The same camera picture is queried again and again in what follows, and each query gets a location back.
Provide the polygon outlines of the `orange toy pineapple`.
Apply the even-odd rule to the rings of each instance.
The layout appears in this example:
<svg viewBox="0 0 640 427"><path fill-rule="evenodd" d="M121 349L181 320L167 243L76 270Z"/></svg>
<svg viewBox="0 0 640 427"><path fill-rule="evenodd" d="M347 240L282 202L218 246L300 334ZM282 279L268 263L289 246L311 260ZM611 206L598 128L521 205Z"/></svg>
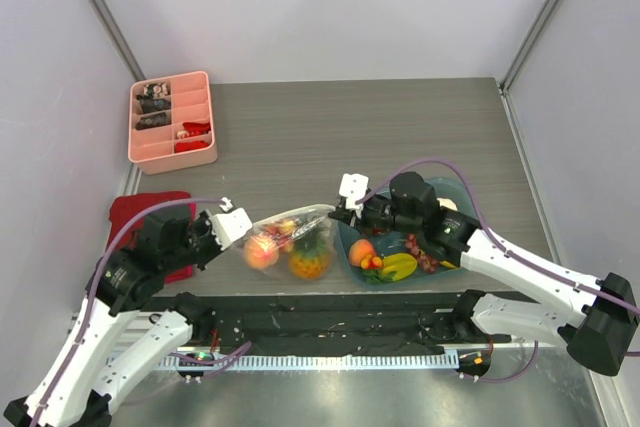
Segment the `orange toy pineapple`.
<svg viewBox="0 0 640 427"><path fill-rule="evenodd" d="M329 269L331 247L329 234L323 227L316 227L295 240L289 254L289 271L302 280L318 280Z"/></svg>

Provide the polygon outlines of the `clear zip top bag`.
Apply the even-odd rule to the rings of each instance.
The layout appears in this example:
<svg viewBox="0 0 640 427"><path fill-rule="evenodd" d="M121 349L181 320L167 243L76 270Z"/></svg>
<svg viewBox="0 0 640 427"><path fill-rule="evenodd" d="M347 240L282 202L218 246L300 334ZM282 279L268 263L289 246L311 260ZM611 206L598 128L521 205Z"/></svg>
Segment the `clear zip top bag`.
<svg viewBox="0 0 640 427"><path fill-rule="evenodd" d="M282 280L318 281L335 257L334 207L312 204L253 224L234 246L251 270Z"/></svg>

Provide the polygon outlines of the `red cherry bunch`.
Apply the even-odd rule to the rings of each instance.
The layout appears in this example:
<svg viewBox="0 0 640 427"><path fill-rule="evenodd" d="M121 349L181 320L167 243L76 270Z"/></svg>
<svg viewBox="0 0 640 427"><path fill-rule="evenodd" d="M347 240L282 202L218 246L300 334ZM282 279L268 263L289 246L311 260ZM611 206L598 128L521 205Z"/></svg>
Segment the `red cherry bunch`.
<svg viewBox="0 0 640 427"><path fill-rule="evenodd" d="M260 227L260 232L271 237L280 252L291 252L294 242L302 236L306 222L303 218L284 218L268 222Z"/></svg>

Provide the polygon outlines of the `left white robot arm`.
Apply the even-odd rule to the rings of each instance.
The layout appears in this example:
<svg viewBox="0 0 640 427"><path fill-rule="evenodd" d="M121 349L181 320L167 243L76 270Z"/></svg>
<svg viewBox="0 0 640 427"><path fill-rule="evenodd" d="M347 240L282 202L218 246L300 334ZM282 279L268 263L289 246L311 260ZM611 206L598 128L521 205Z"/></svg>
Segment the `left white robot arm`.
<svg viewBox="0 0 640 427"><path fill-rule="evenodd" d="M175 240L162 241L155 233L132 250L107 249L51 369L29 396L5 408L11 425L107 426L162 358L186 343L200 346L211 338L211 307L182 293L118 360L107 360L168 274L188 265L203 269L230 245L219 216L208 211L194 221L179 221L178 230Z"/></svg>

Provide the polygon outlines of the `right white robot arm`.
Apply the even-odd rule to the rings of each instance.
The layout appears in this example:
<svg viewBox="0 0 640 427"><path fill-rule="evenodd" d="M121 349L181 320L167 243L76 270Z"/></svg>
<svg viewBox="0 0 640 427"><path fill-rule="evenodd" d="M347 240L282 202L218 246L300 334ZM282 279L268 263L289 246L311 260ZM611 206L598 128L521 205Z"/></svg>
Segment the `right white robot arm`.
<svg viewBox="0 0 640 427"><path fill-rule="evenodd" d="M510 335L566 349L583 367L617 375L639 327L631 283L610 272L603 278L565 268L497 235L480 218L440 203L416 172L393 177L387 195L361 174L345 174L331 218L359 231L409 234L440 263L491 277L526 296L502 300L465 292L451 318L457 338Z"/></svg>

